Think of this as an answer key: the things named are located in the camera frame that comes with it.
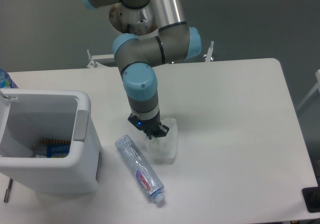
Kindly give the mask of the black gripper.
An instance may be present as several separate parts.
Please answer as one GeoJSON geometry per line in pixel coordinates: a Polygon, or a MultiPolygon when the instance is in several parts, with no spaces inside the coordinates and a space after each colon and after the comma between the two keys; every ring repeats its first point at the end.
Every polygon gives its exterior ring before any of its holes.
{"type": "Polygon", "coordinates": [[[128,121],[138,130],[143,131],[148,139],[165,137],[170,130],[168,126],[161,125],[159,113],[147,120],[142,120],[137,115],[130,114],[128,121]]]}

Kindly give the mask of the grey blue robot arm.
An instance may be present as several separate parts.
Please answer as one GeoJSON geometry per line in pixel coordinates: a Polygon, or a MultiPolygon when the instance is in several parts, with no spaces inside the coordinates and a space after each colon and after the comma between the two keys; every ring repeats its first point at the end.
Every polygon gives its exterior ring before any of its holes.
{"type": "Polygon", "coordinates": [[[120,3],[129,10],[150,6],[158,34],[139,38],[126,32],[112,43],[115,63],[131,108],[128,121],[148,138],[165,137],[169,127],[160,121],[158,80],[154,67],[200,54],[199,31],[188,26],[181,0],[83,0],[88,8],[120,3]]]}

